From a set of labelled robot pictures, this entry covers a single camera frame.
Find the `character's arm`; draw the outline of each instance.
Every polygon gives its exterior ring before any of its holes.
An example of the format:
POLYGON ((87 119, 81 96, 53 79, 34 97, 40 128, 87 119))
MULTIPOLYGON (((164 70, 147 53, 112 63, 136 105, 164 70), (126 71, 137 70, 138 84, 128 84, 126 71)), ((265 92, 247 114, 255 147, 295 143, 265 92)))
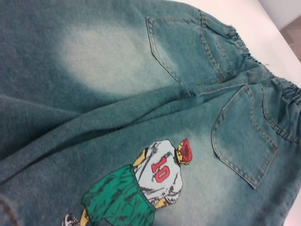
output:
POLYGON ((133 163, 133 166, 138 166, 139 164, 141 164, 145 160, 147 150, 148 150, 148 148, 143 149, 143 151, 140 153, 139 157, 133 163))
POLYGON ((163 208, 163 207, 166 207, 168 206, 168 202, 165 198, 162 198, 159 200, 159 202, 157 202, 157 204, 155 205, 155 208, 156 209, 160 209, 160 208, 163 208))

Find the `stitching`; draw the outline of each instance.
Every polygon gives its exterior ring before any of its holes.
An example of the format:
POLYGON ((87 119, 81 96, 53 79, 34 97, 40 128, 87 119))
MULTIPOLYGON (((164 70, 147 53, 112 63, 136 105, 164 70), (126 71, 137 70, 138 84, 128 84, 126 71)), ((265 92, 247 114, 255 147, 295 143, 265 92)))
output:
POLYGON ((255 119, 255 115, 254 115, 254 95, 251 91, 251 89, 249 87, 247 87, 247 91, 248 91, 248 94, 250 94, 250 97, 251 97, 251 102, 252 102, 252 105, 251 105, 251 110, 250 110, 250 116, 251 116, 251 120, 252 120, 252 124, 259 130, 261 136, 263 138, 265 138, 269 145, 273 148, 274 150, 274 153, 272 152, 269 152, 269 154, 267 155, 267 157, 264 159, 264 161, 262 162, 256 176, 254 177, 255 180, 257 181, 257 177, 260 178, 260 181, 257 183, 257 186, 260 184, 260 182, 263 180, 263 177, 264 175, 267 173, 268 171, 268 168, 271 164, 271 160, 274 158, 274 156, 276 155, 276 153, 278 152, 278 147, 274 144, 274 142, 272 141, 272 139, 267 135, 267 133, 265 133, 263 131, 263 129, 258 125, 256 119, 255 119))
POLYGON ((199 11, 200 21, 201 21, 202 27, 207 27, 206 15, 201 10, 198 10, 198 11, 199 11))
POLYGON ((281 78, 277 78, 277 77, 276 77, 275 80, 278 82, 278 85, 281 85, 281 88, 282 88, 282 96, 283 96, 285 99, 290 100, 290 101, 296 103, 297 105, 301 105, 301 103, 299 103, 298 100, 297 100, 297 99, 300 98, 300 96, 301 96, 301 89, 299 89, 295 84, 291 83, 290 81, 287 81, 286 79, 281 79, 281 78), (283 82, 288 83, 288 84, 289 84, 289 87, 284 88, 284 87, 283 87, 283 82), (296 97, 295 97, 295 98, 289 97, 289 96, 284 92, 284 90, 290 90, 291 92, 293 92, 293 93, 296 95, 296 97))
POLYGON ((201 95, 205 95, 205 94, 211 94, 211 93, 219 92, 221 90, 230 89, 230 88, 237 87, 237 86, 244 86, 247 83, 244 80, 242 80, 242 82, 244 82, 244 83, 235 84, 235 85, 228 86, 228 87, 220 87, 220 88, 217 88, 214 90, 212 90, 212 87, 204 87, 204 88, 202 88, 202 90, 200 92, 197 92, 197 95, 201 96, 201 95))
POLYGON ((221 78, 222 78, 222 81, 225 80, 225 76, 222 74, 222 71, 218 65, 218 63, 215 61, 211 51, 210 51, 210 48, 206 42, 206 39, 205 37, 203 36, 202 32, 201 31, 198 31, 199 32, 199 35, 200 35, 200 39, 201 39, 201 42, 204 46, 204 49, 205 49, 205 52, 207 53, 207 56, 208 56, 208 59, 209 61, 213 64, 215 70, 220 74, 221 78))
POLYGON ((253 60, 254 62, 261 64, 261 62, 259 62, 258 60, 256 60, 250 53, 249 49, 246 47, 246 44, 244 43, 244 41, 241 39, 241 37, 239 36, 237 30, 233 27, 233 26, 228 26, 228 30, 229 30, 229 38, 231 40, 233 40, 234 42, 237 42, 239 45, 239 48, 241 49, 241 51, 243 51, 243 56, 246 56, 247 58, 253 60))
MULTIPOLYGON (((187 18, 183 18, 183 19, 175 19, 175 18, 156 18, 156 20, 161 20, 161 21, 167 21, 167 22, 186 22, 188 24, 195 24, 197 26, 199 26, 199 24, 197 24, 195 21, 193 21, 192 19, 187 19, 187 18)), ((157 50, 157 46, 156 46, 156 42, 155 39, 153 37, 153 28, 154 28, 154 23, 151 22, 151 18, 150 17, 146 17, 146 23, 147 23, 147 30, 148 30, 148 35, 150 38, 150 48, 152 50, 152 53, 154 55, 154 57, 158 60, 158 62, 167 70, 167 72, 180 84, 180 85, 185 85, 185 82, 182 82, 180 79, 178 79, 176 77, 176 75, 172 72, 172 70, 164 63, 164 61, 162 60, 162 58, 160 57, 158 50, 157 50)), ((218 63, 216 62, 216 60, 214 59, 210 48, 202 34, 202 32, 200 30, 197 29, 197 32, 199 34, 201 43, 204 46, 205 49, 205 53, 207 54, 207 57, 210 61, 210 63, 213 65, 213 68, 219 73, 221 78, 213 78, 213 79, 209 79, 206 80, 204 82, 198 83, 198 85, 200 84, 211 84, 212 82, 220 82, 220 81, 224 81, 226 78, 224 77, 221 69, 219 68, 218 63)))
POLYGON ((261 73, 253 73, 252 71, 248 70, 246 71, 247 74, 249 74, 249 82, 254 81, 257 77, 261 77, 262 76, 262 72, 261 73))
POLYGON ((228 56, 226 55, 224 49, 223 49, 218 43, 216 43, 216 46, 217 46, 217 48, 221 51, 221 53, 222 53, 222 58, 227 62, 227 66, 228 66, 227 73, 228 73, 229 75, 231 75, 232 78, 235 78, 236 75, 235 75, 235 74, 232 72, 232 70, 231 70, 230 60, 229 60, 228 56))
POLYGON ((212 144, 215 147, 215 150, 217 151, 218 157, 221 159, 222 162, 224 162, 227 166, 229 166, 231 169, 233 169, 235 172, 237 172, 242 178, 244 178, 254 189, 256 189, 259 184, 261 183, 261 181, 263 180, 264 176, 267 174, 268 169, 278 151, 278 147, 273 143, 272 139, 260 128, 260 126, 258 125, 255 117, 254 117, 254 112, 253 112, 253 106, 254 106, 254 96, 252 94, 251 89, 245 85, 236 95, 234 95, 234 97, 226 104, 226 106, 223 108, 217 122, 214 125, 214 128, 212 130, 212 144), (228 108, 232 105, 234 105, 233 100, 236 99, 238 96, 241 95, 242 89, 245 90, 246 94, 249 94, 249 97, 251 98, 251 110, 250 110, 250 116, 251 116, 251 121, 252 124, 257 128, 257 130, 259 130, 261 136, 263 136, 263 138, 266 139, 266 141, 268 142, 268 144, 273 148, 274 152, 269 151, 269 154, 267 155, 267 157, 264 159, 264 161, 262 162, 260 169, 258 170, 257 174, 255 177, 251 177, 249 176, 247 173, 244 173, 238 166, 234 165, 233 163, 231 163, 231 161, 229 161, 228 159, 226 159, 224 156, 222 156, 218 146, 217 146, 217 142, 216 142, 216 131, 218 129, 218 127, 220 126, 221 122, 224 120, 224 115, 226 113, 226 111, 228 110, 228 108))
POLYGON ((149 31, 148 32, 148 34, 149 34, 149 38, 152 40, 151 42, 150 42, 150 48, 151 48, 151 50, 152 50, 152 52, 153 53, 155 53, 155 54, 153 54, 154 55, 154 57, 158 60, 158 62, 167 70, 167 72, 180 84, 180 85, 184 85, 184 83, 183 82, 181 82, 177 77, 176 77, 176 75, 172 72, 172 70, 163 62, 163 60, 160 58, 160 55, 159 55, 159 53, 158 53, 158 51, 157 51, 157 46, 156 46, 156 43, 155 43, 155 39, 154 39, 154 37, 153 37, 153 29, 152 29, 152 27, 153 27, 153 24, 150 22, 150 20, 149 20, 149 18, 147 17, 146 18, 146 23, 147 23, 147 30, 149 31))
POLYGON ((4 209, 5 209, 6 212, 8 213, 9 218, 10 218, 10 220, 12 221, 13 225, 14 225, 14 226, 18 226, 18 223, 17 223, 16 219, 14 218, 14 215, 13 215, 12 212, 10 211, 9 206, 8 206, 3 200, 0 200, 0 204, 3 205, 4 209))
MULTIPOLYGON (((253 72, 251 72, 251 71, 246 71, 247 73, 249 73, 250 75, 249 75, 249 77, 247 77, 247 80, 245 80, 245 79, 243 79, 242 81, 243 81, 243 83, 240 83, 239 85, 244 85, 244 84, 246 84, 247 82, 251 82, 251 81, 253 81, 255 78, 256 78, 256 75, 253 73, 253 72)), ((213 79, 209 79, 209 80, 206 80, 206 81, 203 81, 203 82, 200 82, 200 83, 198 83, 197 85, 210 85, 211 83, 213 83, 213 82, 219 82, 220 80, 218 79, 218 78, 213 78, 213 79)))
POLYGON ((291 142, 295 142, 295 143, 301 143, 301 138, 299 137, 293 137, 291 135, 289 135, 287 132, 283 131, 279 125, 277 125, 270 117, 269 117, 269 112, 267 110, 267 105, 266 105, 266 94, 264 91, 264 88, 261 84, 259 84, 259 86, 262 89, 263 92, 263 101, 262 101, 262 105, 263 105, 263 115, 264 118, 268 121, 268 123, 271 125, 271 127, 283 138, 291 141, 291 142))
POLYGON ((241 170, 238 166, 234 165, 231 163, 231 161, 229 161, 228 159, 226 159, 225 157, 222 156, 218 146, 217 146, 217 142, 216 142, 216 131, 219 128, 221 121, 224 119, 224 113, 225 111, 228 110, 228 107, 233 105, 232 100, 236 99, 237 96, 240 96, 240 91, 237 92, 234 97, 226 104, 226 106, 223 108, 218 120, 216 121, 214 128, 212 130, 212 143, 213 146, 215 147, 215 150, 217 150, 218 152, 218 157, 221 159, 222 162, 224 162, 228 167, 230 167, 232 170, 234 170, 235 172, 237 172, 242 178, 244 178, 254 189, 256 189, 256 185, 252 182, 252 177, 249 176, 247 173, 243 172, 243 170, 241 170))

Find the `embroidered patch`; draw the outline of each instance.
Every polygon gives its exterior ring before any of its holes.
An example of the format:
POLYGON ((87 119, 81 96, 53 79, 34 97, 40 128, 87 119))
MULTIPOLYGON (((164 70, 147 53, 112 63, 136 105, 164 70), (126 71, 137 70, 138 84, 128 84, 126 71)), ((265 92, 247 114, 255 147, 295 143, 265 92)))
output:
POLYGON ((182 190, 180 165, 189 164, 192 151, 188 139, 177 148, 169 140, 143 149, 133 164, 102 178, 83 196, 80 221, 65 215, 62 226, 97 225, 105 219, 113 226, 151 226, 156 209, 177 201, 182 190))

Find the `sneaker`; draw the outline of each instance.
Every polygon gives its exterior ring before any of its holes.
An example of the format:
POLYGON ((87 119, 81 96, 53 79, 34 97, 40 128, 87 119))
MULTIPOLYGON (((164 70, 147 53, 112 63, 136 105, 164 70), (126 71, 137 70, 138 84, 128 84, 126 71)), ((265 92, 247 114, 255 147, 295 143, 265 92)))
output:
POLYGON ((62 226, 80 226, 79 221, 75 218, 72 213, 67 214, 63 221, 62 226))

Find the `faded denim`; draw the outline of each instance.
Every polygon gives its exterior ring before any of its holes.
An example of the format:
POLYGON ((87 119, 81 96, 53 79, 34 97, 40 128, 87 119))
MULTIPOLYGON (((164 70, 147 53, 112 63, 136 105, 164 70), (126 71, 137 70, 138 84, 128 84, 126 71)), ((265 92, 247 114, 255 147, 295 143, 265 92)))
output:
POLYGON ((60 226, 96 181, 154 141, 183 138, 193 160, 154 226, 283 224, 301 187, 301 90, 233 27, 165 1, 3 12, 5 226, 60 226))

